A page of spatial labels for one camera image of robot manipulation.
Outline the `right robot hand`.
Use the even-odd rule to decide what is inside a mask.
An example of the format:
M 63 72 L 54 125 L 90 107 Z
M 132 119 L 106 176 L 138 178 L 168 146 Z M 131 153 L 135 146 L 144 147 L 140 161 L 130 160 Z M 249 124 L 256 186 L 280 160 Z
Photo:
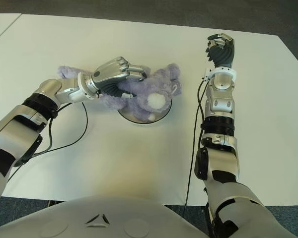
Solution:
M 214 63 L 215 68 L 232 68 L 235 50 L 234 39 L 225 33 L 219 33 L 210 35 L 207 40 L 207 57 Z

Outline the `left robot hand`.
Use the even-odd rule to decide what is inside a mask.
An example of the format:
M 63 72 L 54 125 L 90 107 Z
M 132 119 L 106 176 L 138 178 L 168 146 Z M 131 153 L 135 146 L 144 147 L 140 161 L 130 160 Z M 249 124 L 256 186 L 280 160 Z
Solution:
M 140 65 L 129 63 L 124 57 L 117 57 L 98 67 L 90 76 L 91 84 L 98 94 L 131 99 L 135 94 L 119 89 L 118 84 L 132 79 L 143 81 L 147 73 Z

